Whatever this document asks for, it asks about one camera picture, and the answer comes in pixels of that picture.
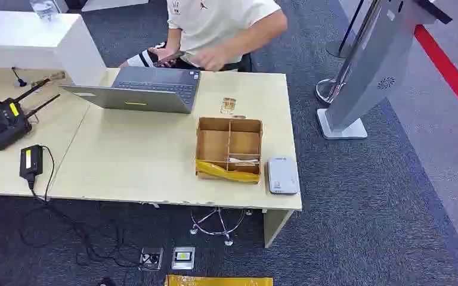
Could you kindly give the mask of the person's right hand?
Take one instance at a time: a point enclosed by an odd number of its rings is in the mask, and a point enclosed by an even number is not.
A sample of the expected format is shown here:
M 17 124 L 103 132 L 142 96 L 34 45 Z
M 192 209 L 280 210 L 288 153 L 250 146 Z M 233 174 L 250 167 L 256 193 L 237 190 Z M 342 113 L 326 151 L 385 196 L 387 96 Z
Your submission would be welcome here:
M 155 67 L 173 67 L 177 62 L 177 59 L 172 57 L 177 52 L 175 48 L 149 48 L 148 51 L 158 58 L 154 63 Z

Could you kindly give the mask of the person's left hand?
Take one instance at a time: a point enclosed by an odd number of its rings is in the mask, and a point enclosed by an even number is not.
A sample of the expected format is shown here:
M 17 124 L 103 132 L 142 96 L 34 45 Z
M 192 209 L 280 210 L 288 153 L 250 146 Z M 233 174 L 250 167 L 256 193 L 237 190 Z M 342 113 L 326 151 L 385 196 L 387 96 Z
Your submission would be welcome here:
M 191 62 L 204 70 L 218 72 L 223 69 L 229 56 L 224 46 L 212 46 L 203 48 L 192 56 Z

